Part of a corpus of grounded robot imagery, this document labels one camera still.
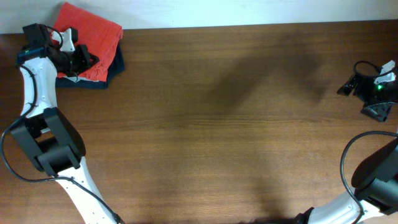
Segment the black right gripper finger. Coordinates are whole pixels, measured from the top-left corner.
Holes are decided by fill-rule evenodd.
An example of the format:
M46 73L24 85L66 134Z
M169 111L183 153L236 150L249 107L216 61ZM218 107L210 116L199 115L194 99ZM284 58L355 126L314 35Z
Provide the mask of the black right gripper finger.
M361 113L369 116L370 118L378 121L385 122L391 112L392 107L395 105L394 102L378 103L374 105L365 106Z
M349 80L337 90L338 95L349 96L349 94L356 88L361 81L359 76L351 76Z

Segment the red McKinney Boyd t-shirt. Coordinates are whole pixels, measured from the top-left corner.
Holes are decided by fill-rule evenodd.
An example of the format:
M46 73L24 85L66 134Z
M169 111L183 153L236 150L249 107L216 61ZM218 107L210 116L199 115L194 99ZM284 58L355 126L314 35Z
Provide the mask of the red McKinney Boyd t-shirt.
M93 82L105 82L108 68L123 37L122 26L66 2L61 7L55 28L63 32L70 27L78 31L77 44L86 45L89 53L99 58L99 62L80 77Z

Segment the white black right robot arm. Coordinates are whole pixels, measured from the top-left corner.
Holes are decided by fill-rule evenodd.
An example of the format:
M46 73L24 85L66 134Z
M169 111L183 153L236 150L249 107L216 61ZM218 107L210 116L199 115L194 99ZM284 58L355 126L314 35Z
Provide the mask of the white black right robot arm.
M397 103L397 77L353 75L337 91L339 95L353 94L363 101L361 110L376 121L387 119ZM355 141L366 136L391 136L393 140L365 158L356 168L351 183L344 172L345 158ZM391 215L397 211L397 133L367 131L355 136L343 150L340 177L346 189L330 203L309 208L294 218L294 223L361 223L368 218Z

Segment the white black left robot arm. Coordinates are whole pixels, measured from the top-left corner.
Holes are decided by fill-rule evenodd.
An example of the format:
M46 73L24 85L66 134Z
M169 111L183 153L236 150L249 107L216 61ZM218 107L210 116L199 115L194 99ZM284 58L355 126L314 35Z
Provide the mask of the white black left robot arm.
M57 107L58 73L77 77L99 62L86 45L78 45L78 31L59 32L44 24L23 28L28 41L17 54L24 79L21 115L5 130L11 133L28 160L66 191L85 223L122 223L106 204L87 164L82 137Z

